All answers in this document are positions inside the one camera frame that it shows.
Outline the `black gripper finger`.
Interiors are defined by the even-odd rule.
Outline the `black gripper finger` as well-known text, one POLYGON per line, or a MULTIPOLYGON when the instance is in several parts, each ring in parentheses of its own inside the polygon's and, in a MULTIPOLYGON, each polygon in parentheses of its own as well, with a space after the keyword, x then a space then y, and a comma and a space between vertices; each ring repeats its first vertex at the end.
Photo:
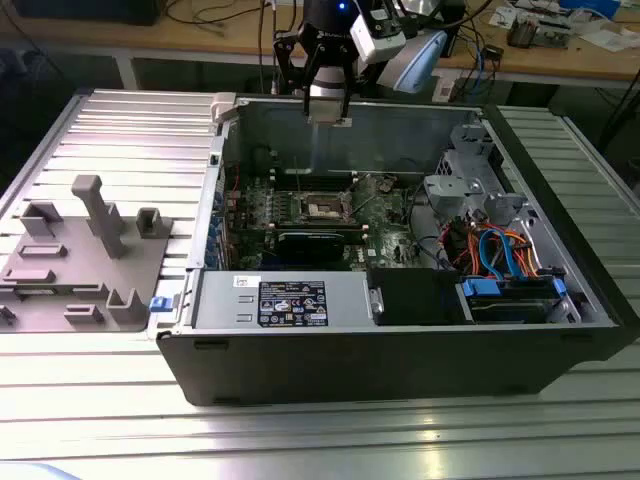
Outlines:
POLYGON ((352 97, 359 91, 362 83, 359 73, 360 55, 352 43, 341 43, 336 47, 336 62, 339 72, 340 120, 348 116, 352 97))
POLYGON ((285 91, 295 89, 303 93, 303 111, 310 114, 311 85, 322 66, 324 44, 318 30, 299 30, 297 32, 277 31, 273 41, 273 50, 281 73, 285 91), (296 67, 291 54, 299 44, 307 54, 303 67, 296 67))

